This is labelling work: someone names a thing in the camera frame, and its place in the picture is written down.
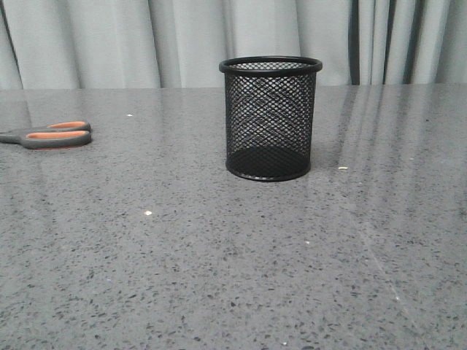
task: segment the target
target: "pen holder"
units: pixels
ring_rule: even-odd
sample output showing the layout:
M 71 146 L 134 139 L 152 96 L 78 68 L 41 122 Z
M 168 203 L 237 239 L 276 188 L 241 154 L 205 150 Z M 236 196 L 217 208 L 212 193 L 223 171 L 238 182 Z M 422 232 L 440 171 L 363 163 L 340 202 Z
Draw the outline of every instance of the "pen holder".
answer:
M 316 73 L 313 58 L 262 56 L 220 63 L 225 75 L 227 169 L 285 181 L 310 169 Z

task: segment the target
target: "mesh pattern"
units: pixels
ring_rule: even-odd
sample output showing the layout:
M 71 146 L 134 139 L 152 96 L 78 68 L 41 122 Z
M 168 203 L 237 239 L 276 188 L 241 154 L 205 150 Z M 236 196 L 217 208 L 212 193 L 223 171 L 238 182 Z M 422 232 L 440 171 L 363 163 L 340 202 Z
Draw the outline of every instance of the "mesh pattern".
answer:
M 248 62 L 248 63 L 238 63 L 231 64 L 232 68 L 239 69 L 259 69 L 259 70 L 269 70 L 269 69 L 295 69 L 295 68 L 306 68 L 310 67 L 310 64 L 300 63 L 300 62 Z
M 282 65 L 307 66 L 293 62 L 236 66 L 275 69 Z M 309 170 L 315 78 L 315 72 L 290 77 L 225 74 L 226 165 L 230 171 L 279 181 Z

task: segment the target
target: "table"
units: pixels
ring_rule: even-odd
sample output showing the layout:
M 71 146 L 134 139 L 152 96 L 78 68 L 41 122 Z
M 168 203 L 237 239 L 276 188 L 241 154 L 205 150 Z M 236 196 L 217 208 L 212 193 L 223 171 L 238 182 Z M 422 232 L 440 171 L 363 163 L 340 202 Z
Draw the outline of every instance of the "table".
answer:
M 312 170 L 226 171 L 223 89 L 0 92 L 2 349 L 467 349 L 467 85 L 318 87 Z

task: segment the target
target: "curtain fold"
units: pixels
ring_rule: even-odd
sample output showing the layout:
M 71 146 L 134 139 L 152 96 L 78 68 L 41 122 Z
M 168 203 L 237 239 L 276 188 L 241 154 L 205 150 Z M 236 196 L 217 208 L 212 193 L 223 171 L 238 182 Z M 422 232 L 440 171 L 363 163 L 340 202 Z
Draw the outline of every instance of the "curtain fold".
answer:
M 467 82 L 465 0 L 0 0 L 0 88 L 223 86 L 226 58 L 319 85 Z

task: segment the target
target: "metal mesh cup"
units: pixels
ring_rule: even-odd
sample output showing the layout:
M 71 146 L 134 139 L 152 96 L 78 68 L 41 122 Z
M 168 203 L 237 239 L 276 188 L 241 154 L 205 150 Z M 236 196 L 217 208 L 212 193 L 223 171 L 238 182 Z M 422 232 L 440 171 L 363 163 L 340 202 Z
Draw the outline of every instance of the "metal mesh cup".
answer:
M 220 63 L 225 74 L 227 159 L 232 173 L 284 181 L 310 169 L 316 73 L 313 58 L 263 56 Z

